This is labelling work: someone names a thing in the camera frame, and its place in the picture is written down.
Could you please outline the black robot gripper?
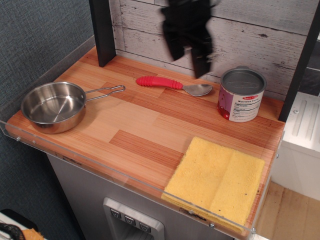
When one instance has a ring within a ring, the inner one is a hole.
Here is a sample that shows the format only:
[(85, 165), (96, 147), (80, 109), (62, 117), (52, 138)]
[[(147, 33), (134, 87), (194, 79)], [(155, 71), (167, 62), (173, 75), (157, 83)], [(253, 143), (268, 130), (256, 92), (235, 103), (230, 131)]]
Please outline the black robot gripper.
[(212, 38), (207, 30), (211, 18), (209, 0), (170, 0), (161, 9), (164, 16), (162, 30), (170, 55), (174, 61), (191, 47), (194, 76), (200, 78), (211, 70)]

